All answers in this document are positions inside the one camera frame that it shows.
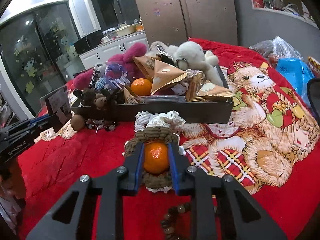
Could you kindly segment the person's left hand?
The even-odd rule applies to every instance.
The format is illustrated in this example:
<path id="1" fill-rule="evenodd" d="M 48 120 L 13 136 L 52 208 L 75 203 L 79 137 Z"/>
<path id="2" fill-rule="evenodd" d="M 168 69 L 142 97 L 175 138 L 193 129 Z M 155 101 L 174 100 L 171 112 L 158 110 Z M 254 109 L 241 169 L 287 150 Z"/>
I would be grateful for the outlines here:
<path id="1" fill-rule="evenodd" d="M 8 162 L 7 168 L 11 176 L 7 180 L 4 180 L 1 176 L 1 197 L 6 198 L 11 196 L 16 199 L 25 198 L 26 187 L 18 159 L 11 159 L 11 161 Z"/>

